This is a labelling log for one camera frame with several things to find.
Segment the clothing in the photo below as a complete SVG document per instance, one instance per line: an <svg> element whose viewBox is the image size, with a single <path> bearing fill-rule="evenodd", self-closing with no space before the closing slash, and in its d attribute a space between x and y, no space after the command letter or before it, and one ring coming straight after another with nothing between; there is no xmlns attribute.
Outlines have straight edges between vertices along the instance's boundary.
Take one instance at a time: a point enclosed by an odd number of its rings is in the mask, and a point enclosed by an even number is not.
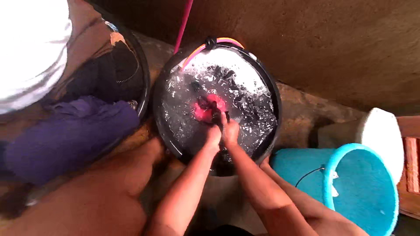
<svg viewBox="0 0 420 236"><path fill-rule="evenodd" d="M6 148L8 169L42 185L90 164L108 145L139 125L125 101L113 105L93 96L58 103L53 115L27 129Z"/></svg>
<svg viewBox="0 0 420 236"><path fill-rule="evenodd" d="M60 79L72 23L66 0L1 5L2 31L8 35L0 39L0 114L5 114L40 100Z"/></svg>
<svg viewBox="0 0 420 236"><path fill-rule="evenodd" d="M2 58L3 56L8 56L8 54L4 51L6 49L13 50L13 52L19 57L22 57L22 55L24 55L23 52L17 53L21 52L21 50L17 49L25 47L25 44L10 44L14 43L14 40L18 39L18 35L20 34L13 35L11 32L19 30L19 32L23 34L25 33L25 31L23 31L22 29L26 29L28 27L30 29L43 31L43 26L32 24L32 20L27 18L26 15L23 14L22 10L30 11L30 13L32 14L39 14L40 12L44 11L44 9L45 11L47 11L47 13L51 9L54 9L55 13L51 13L54 14L54 19L52 20L51 17L50 21L54 22L57 19L57 21L60 22L60 17L63 18L65 14L62 14L62 11L54 6L56 6L57 4L62 4L63 2L66 4L68 3L67 11L69 11L69 15L67 15L67 18L71 19L72 26L71 36L67 42L67 63L61 78L53 86L52 90L42 100L19 111L10 112L0 116L0 140L7 140L11 142L17 136L19 136L25 129L31 127L36 122L48 117L48 112L43 108L43 104L53 104L57 102L66 93L66 86L73 79L71 75L78 68L80 68L88 60L102 56L103 54L110 52L112 49L112 45L110 42L110 30L102 20L101 14L95 11L95 9L93 9L93 7L90 4L86 3L83 0L55 0L46 1L45 3L47 2L50 2L48 7L45 7L41 10L38 9L40 8L40 6L44 5L44 1L26 1L25 3L22 3L21 1L6 1L2 3L2 7L0 8L0 13L2 13L3 11L6 11L7 13L0 14L1 19L3 19L3 17L6 16L6 19L4 19L3 22L10 22L10 19L13 19L7 18L10 15L9 12L14 13L14 17L16 18L16 20L21 21L22 19L25 19L25 21L21 23L21 28L16 27L15 23L2 25L3 31L7 34L5 34L5 37L0 38L0 41L5 39L7 40L7 42L2 43L3 52L0 55L0 58ZM7 7L12 6L10 4L20 5L16 8ZM13 11L11 9L18 9L19 14L17 14L16 11ZM21 38L30 38L31 40L35 40L34 36L42 36L38 32L35 32L34 34L30 35L30 37L28 35L29 34L27 34L26 36L21 36ZM26 70L26 67L30 65L25 65L24 63L22 63L22 61L18 61L17 66L19 67L19 69L16 70L15 73L17 73L17 71L19 73L24 71L22 68L25 68ZM3 73L2 79L6 81L11 80L12 77L8 78Z"/></svg>
<svg viewBox="0 0 420 236"><path fill-rule="evenodd" d="M73 76L61 101L90 94L108 103L136 100L144 89L142 68L123 41L116 42L111 52L85 63Z"/></svg>
<svg viewBox="0 0 420 236"><path fill-rule="evenodd" d="M67 85L75 79L74 72L87 61L100 57L112 50L111 30L102 20L99 12L82 0L68 0L73 32L68 42L68 62L64 73L48 99L58 101L66 94Z"/></svg>
<svg viewBox="0 0 420 236"><path fill-rule="evenodd" d="M239 227L236 226L231 226L231 225L222 225L219 226L213 230L209 230L209 231L201 231L201 232L193 232L191 234L192 236L195 235L200 235L200 236L252 236L251 233L249 233L248 231L241 229Z"/></svg>

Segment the black cloth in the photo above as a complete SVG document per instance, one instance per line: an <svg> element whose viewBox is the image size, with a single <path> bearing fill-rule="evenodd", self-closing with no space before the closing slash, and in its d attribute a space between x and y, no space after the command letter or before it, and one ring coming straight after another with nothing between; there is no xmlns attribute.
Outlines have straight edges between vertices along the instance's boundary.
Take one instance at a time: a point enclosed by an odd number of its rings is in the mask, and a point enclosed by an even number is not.
<svg viewBox="0 0 420 236"><path fill-rule="evenodd" d="M236 226L223 225L213 230L193 232L191 236L253 236L250 232Z"/></svg>
<svg viewBox="0 0 420 236"><path fill-rule="evenodd" d="M61 102L87 95L107 103L137 100L144 89L142 67L121 41L111 52L86 62L73 76Z"/></svg>

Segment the black tub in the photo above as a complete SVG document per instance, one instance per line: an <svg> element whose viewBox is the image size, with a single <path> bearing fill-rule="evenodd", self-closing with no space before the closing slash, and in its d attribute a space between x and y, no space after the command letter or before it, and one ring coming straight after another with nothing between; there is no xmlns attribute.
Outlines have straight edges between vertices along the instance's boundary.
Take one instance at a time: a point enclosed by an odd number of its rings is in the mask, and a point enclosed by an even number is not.
<svg viewBox="0 0 420 236"><path fill-rule="evenodd" d="M171 69L178 65L183 59L188 57L197 47L201 44L194 44L189 47L183 48L178 51L174 56L163 67L158 80L156 81L155 88L153 91L153 113L155 115L156 124L158 126L159 133L164 140L168 149L184 164L188 164L192 156L184 152L179 145L178 141L173 136L172 131L169 129L169 126L166 123L166 120L161 115L162 106L162 97L165 91L165 84L170 79ZM277 118L277 127L274 128L266 137L266 139L258 146L252 155L252 159L257 163L261 163L263 158L271 153L274 148L274 144L279 135L279 127L281 125L281 99L278 92L276 83L271 78L271 76L266 71L262 63L248 51L234 45L231 43L218 43L216 48L230 48L231 50L237 50L240 55L259 73L260 78L266 84L268 90L271 93L271 98L273 102L273 111L274 115ZM234 174L233 171L220 172L216 169L212 169L210 172L214 176L231 176Z"/></svg>

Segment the pink handle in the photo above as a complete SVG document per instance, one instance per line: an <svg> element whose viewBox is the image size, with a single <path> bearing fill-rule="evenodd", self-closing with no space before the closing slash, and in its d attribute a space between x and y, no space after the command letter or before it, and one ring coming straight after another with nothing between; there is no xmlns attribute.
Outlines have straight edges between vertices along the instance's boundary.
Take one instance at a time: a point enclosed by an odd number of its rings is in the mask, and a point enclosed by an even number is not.
<svg viewBox="0 0 420 236"><path fill-rule="evenodd" d="M182 35L184 34L185 26L188 21L189 12L191 11L192 2L194 0L187 0L185 5L184 15L182 16L181 27L179 28L178 37L176 38L175 48L173 49L173 54L177 53L179 46L181 45Z"/></svg>

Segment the purple cloth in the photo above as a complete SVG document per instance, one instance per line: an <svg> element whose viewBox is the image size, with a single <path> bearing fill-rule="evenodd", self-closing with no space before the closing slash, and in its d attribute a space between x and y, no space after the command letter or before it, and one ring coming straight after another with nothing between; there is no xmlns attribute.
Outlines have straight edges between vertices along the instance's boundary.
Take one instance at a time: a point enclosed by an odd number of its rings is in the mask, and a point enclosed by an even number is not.
<svg viewBox="0 0 420 236"><path fill-rule="evenodd" d="M24 180L42 185L90 164L109 144L138 125L136 111L124 101L111 105L83 96L58 103L50 118L7 146L5 164Z"/></svg>

